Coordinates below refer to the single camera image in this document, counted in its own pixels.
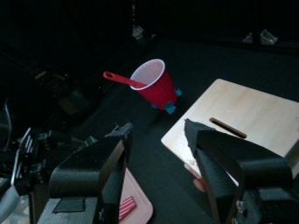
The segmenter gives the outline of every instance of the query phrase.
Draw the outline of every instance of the red cup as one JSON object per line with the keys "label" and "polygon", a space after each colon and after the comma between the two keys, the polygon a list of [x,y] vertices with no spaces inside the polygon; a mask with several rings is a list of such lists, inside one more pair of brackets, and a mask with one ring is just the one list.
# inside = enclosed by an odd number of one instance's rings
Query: red cup
{"label": "red cup", "polygon": [[164,110],[173,105],[177,96],[173,83],[164,69],[164,62],[160,59],[146,61],[133,72],[130,80],[140,81],[145,87],[132,87],[133,90],[160,109]]}

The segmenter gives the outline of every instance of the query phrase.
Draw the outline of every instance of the dark background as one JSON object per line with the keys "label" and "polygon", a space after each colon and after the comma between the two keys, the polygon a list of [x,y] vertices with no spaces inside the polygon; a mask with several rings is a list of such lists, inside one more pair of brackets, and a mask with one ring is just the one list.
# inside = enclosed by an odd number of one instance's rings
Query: dark background
{"label": "dark background", "polygon": [[[216,79],[299,102],[296,9],[297,1],[277,0],[1,1],[0,100],[9,100],[14,134],[44,127],[101,138],[130,122],[128,168],[153,204],[149,223],[213,223],[206,195],[160,139]],[[144,28],[138,40],[133,25]],[[264,29],[279,38],[275,45],[241,42]],[[94,104],[84,119],[65,115],[6,53],[70,75],[73,89]],[[129,77],[153,58],[164,60],[182,92],[172,115],[100,78],[105,70]]]}

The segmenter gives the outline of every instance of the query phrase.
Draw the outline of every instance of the wooden board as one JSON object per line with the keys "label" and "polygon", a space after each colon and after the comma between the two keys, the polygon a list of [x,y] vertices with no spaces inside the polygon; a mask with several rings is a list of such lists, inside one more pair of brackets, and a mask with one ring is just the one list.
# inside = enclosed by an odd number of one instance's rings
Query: wooden board
{"label": "wooden board", "polygon": [[164,146],[200,174],[182,132],[186,118],[233,135],[210,122],[210,118],[216,118],[241,131],[246,135],[245,140],[268,148],[287,158],[292,167],[297,167],[297,102],[228,81],[214,80],[161,139]]}

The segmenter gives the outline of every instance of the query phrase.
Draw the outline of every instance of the black equipment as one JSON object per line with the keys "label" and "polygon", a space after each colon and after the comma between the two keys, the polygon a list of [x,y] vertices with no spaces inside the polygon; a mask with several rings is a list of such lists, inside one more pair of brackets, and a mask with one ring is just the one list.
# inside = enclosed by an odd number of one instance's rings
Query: black equipment
{"label": "black equipment", "polygon": [[216,223],[299,223],[299,191],[285,159],[188,119],[184,132]]}
{"label": "black equipment", "polygon": [[[8,120],[0,126],[5,140],[12,130]],[[9,192],[6,201],[12,202],[0,220],[13,211],[17,197],[28,195],[30,223],[117,223],[130,144],[130,123],[116,127],[100,141],[28,129],[0,151],[0,194]]]}

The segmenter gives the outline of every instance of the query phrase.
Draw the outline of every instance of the black floor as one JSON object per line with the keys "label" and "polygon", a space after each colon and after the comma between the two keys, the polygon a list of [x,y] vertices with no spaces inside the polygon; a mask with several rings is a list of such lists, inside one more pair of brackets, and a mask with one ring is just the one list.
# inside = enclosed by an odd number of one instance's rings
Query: black floor
{"label": "black floor", "polygon": [[149,223],[209,224],[206,195],[193,187],[192,175],[162,146],[161,138],[216,79],[299,102],[299,57],[162,38],[136,66],[154,58],[164,60],[172,82],[182,92],[173,114],[152,109],[128,86],[116,83],[96,112],[69,133],[82,139],[101,138],[116,125],[132,123],[128,168],[153,204]]}

